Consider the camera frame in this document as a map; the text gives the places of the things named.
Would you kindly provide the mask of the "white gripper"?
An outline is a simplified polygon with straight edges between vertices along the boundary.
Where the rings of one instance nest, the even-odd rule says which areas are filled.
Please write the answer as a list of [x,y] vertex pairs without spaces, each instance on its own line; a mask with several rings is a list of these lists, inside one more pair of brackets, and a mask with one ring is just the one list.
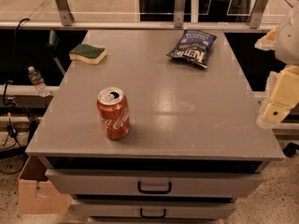
[[254,48],[275,50],[276,58],[287,63],[279,73],[270,72],[256,119],[259,127],[273,129],[299,104],[299,4],[290,10],[278,28],[258,39]]

